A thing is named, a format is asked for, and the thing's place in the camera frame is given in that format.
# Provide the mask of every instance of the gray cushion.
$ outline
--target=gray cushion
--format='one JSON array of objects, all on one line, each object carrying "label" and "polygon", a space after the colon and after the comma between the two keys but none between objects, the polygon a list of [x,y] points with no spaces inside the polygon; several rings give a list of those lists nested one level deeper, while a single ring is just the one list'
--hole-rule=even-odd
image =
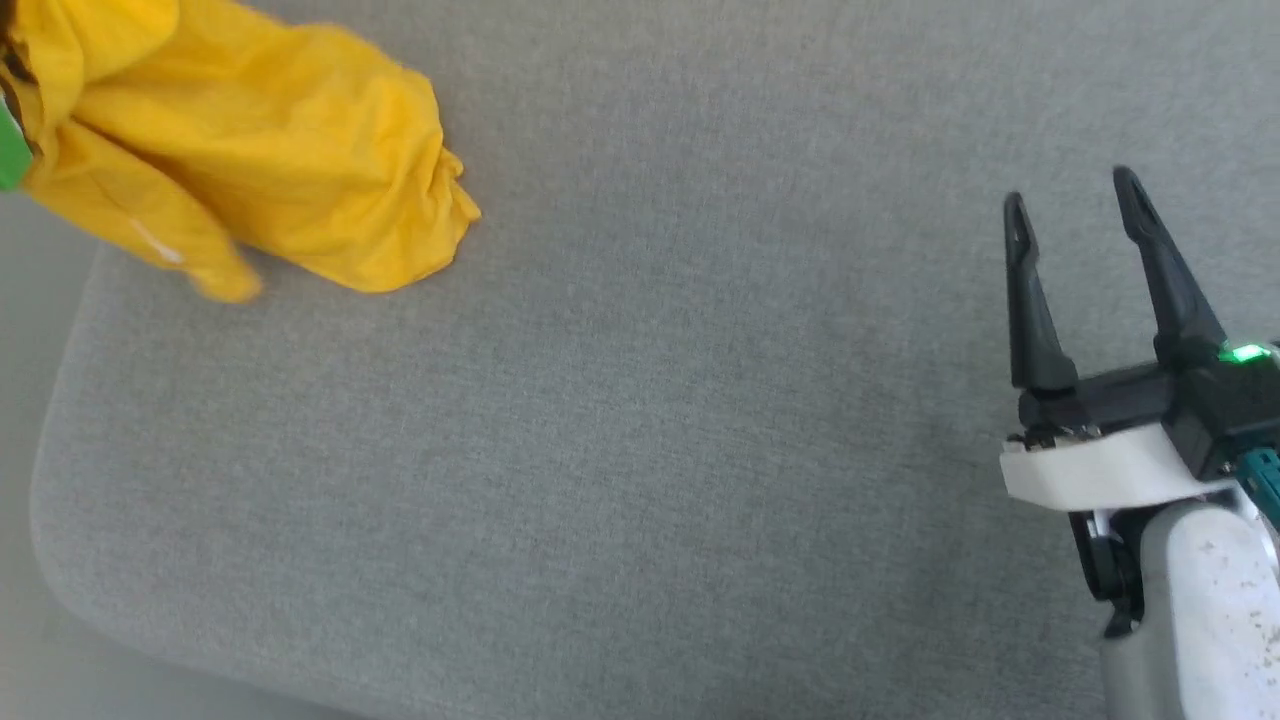
[{"label": "gray cushion", "polygon": [[380,717],[1098,716],[1105,609],[996,465],[1000,204],[1085,370],[1153,331],[1117,161],[1280,331],[1280,5],[268,5],[430,74],[486,217],[378,297],[105,252],[33,491],[73,611]]}]

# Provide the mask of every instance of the green led indicator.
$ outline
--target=green led indicator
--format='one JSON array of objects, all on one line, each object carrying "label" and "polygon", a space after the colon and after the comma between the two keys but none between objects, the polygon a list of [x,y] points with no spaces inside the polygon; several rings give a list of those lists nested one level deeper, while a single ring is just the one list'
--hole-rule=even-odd
[{"label": "green led indicator", "polygon": [[1224,350],[1219,357],[1224,363],[1235,363],[1236,365],[1248,363],[1251,360],[1257,360],[1258,357],[1266,357],[1271,355],[1271,351],[1261,345],[1242,345],[1240,347],[1234,347],[1231,350]]}]

